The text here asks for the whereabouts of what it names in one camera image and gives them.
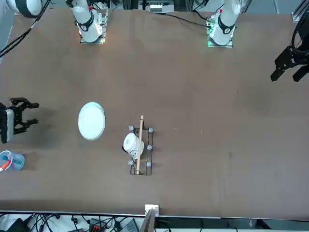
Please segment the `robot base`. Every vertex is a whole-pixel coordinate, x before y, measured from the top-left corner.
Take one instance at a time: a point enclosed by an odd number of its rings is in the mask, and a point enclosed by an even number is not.
[[[212,40],[210,34],[212,33],[213,27],[216,24],[215,15],[212,15],[210,20],[206,21],[206,24],[207,24],[207,26],[211,26],[211,29],[207,28],[207,47],[229,47],[229,48],[233,47],[233,43],[232,43],[233,35],[231,37],[231,40],[226,45],[218,45]]]
[[[108,9],[103,9],[102,12],[98,12],[98,20],[102,27],[103,34],[97,38],[96,41],[92,42],[91,44],[104,44],[106,39],[106,29],[107,29],[107,20],[108,20]],[[82,37],[80,40],[81,44],[90,44],[86,42]]]

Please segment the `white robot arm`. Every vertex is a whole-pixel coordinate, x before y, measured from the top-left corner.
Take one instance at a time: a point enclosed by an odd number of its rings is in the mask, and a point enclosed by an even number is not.
[[[100,14],[89,9],[87,0],[65,0],[72,9],[77,27],[85,42],[92,43],[103,34]],[[41,0],[6,0],[9,8],[27,18],[36,18],[42,10]]]
[[[229,43],[240,11],[240,0],[225,0],[222,10],[215,15],[216,25],[210,35],[216,44],[224,46]]]
[[[41,0],[6,0],[9,8],[27,18],[35,18],[42,10]]]
[[[65,0],[66,4],[72,9],[77,21],[77,27],[82,38],[87,43],[92,43],[103,34],[100,25],[100,14],[95,9],[89,9],[87,0]]]

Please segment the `wooden stick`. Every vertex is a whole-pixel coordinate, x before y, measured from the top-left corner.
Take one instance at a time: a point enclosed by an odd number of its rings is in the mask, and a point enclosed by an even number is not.
[[[136,168],[136,174],[140,174],[140,152],[141,152],[141,134],[143,131],[143,122],[144,118],[143,115],[140,116],[140,134],[139,134],[139,150],[137,153],[137,168]]]

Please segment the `metal bracket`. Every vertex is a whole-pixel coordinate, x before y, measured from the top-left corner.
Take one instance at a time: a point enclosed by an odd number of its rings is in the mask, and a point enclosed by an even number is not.
[[[155,216],[159,216],[159,205],[158,204],[146,204],[145,205],[145,215],[147,215],[149,210],[154,209]]]
[[[145,205],[145,219],[140,227],[140,232],[154,232],[155,217],[159,216],[159,206],[157,204]]]
[[[247,3],[243,6],[243,3],[241,1],[241,12],[246,13],[248,7],[250,6],[252,0],[248,0]]]
[[[144,153],[141,155],[141,168],[140,174],[136,172],[136,160],[131,159],[128,162],[129,170],[131,175],[151,175],[152,174],[152,159],[153,159],[153,143],[154,143],[154,129],[145,127],[144,121],[142,124],[142,130],[147,131],[148,143],[146,147],[146,155]],[[140,128],[135,128],[133,125],[129,126],[129,131],[139,135]]]
[[[309,6],[309,0],[302,0],[302,2],[297,6],[294,12],[292,12],[292,19],[294,23],[298,23],[301,16],[305,13],[305,10]]]

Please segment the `table surface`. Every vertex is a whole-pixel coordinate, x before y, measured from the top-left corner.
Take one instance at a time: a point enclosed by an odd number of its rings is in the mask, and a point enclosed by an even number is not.
[[[178,13],[203,23],[193,13]],[[29,21],[16,17],[12,38]],[[309,80],[274,59],[290,43],[290,15],[239,17],[234,47],[207,48],[206,31],[165,15],[114,11],[104,45],[80,45],[69,9],[48,10],[0,66],[0,99],[38,102],[39,124],[0,145],[25,154],[1,173],[0,209],[304,219],[309,215]],[[106,128],[78,131],[99,102]],[[153,175],[130,175],[128,126],[153,127]]]

